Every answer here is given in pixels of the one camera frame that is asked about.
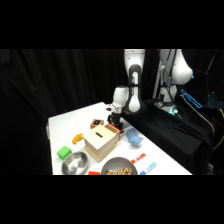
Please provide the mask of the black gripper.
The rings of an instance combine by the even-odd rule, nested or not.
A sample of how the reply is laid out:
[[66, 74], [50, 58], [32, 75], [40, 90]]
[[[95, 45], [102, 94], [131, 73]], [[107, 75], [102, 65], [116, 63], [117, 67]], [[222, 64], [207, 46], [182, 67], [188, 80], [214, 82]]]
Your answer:
[[121, 131], [121, 132], [124, 132], [123, 130], [123, 124], [122, 122], [120, 121], [121, 119], [121, 115], [120, 114], [116, 114], [116, 113], [111, 113], [109, 116], [108, 116], [108, 122], [109, 122], [109, 125], [113, 128], [114, 126], [117, 126], [117, 128]]

